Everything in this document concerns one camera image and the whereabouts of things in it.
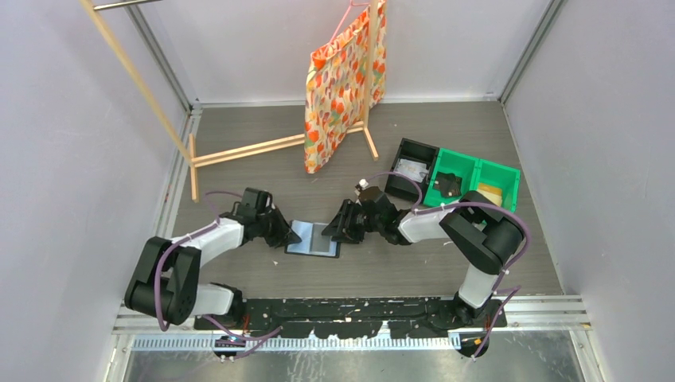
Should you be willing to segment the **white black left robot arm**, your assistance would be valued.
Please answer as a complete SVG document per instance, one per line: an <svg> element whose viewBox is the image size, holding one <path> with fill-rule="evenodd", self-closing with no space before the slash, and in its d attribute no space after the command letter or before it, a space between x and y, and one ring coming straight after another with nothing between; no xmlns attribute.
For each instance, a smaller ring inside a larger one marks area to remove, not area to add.
<svg viewBox="0 0 675 382"><path fill-rule="evenodd" d="M245 315L242 291L222 283L202 284L201 268L257 238L271 248L301 242L271 193L247 188L231 210L217 212L203 228L169 239L149 238L128 283L124 306L155 318L162 331L192 316L237 328Z"/></svg>

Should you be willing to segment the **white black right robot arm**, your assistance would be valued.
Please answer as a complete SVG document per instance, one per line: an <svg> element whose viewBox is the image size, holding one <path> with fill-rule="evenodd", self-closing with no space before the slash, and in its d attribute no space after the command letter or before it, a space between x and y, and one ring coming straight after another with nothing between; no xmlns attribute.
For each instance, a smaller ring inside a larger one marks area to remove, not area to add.
<svg viewBox="0 0 675 382"><path fill-rule="evenodd" d="M356 200L342 202L322 235L338 243L359 244L370 232L400 246L451 241L469 267L449 310L469 327L486 316L486 304L531 238L522 219L478 191L469 191L445 206L418 210L398 209L376 186L357 187Z"/></svg>

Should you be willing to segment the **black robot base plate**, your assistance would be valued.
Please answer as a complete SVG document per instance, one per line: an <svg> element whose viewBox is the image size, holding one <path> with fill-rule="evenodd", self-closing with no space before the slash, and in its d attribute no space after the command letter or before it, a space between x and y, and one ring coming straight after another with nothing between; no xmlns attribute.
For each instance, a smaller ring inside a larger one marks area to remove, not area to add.
<svg viewBox="0 0 675 382"><path fill-rule="evenodd" d="M393 339L444 337L453 329L484 333L491 326L505 328L507 320L498 313L501 301L490 299L473 309L453 298L249 298L236 295L224 314L210 313L205 305L193 310L197 330L244 329L261 337L273 330L279 336L319 339L373 338L389 332Z"/></svg>

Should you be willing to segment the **black card holder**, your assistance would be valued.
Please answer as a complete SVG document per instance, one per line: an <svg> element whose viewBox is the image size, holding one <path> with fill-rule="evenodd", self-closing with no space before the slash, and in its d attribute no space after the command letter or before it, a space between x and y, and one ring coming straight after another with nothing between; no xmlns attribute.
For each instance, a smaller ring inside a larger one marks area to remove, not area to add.
<svg viewBox="0 0 675 382"><path fill-rule="evenodd" d="M331 236L324 236L326 223L311 223L300 220L291 221L291 229L301 239L299 243L288 244L284 252L291 255L308 255L328 259L338 259L341 244L333 241Z"/></svg>

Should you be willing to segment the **dark credit card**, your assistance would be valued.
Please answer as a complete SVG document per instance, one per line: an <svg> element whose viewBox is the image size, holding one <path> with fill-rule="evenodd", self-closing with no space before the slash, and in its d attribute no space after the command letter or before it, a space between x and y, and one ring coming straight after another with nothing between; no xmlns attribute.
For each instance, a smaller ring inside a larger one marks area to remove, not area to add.
<svg viewBox="0 0 675 382"><path fill-rule="evenodd" d="M452 198L461 195L462 178L455 173L437 173L433 189L439 191L441 197Z"/></svg>

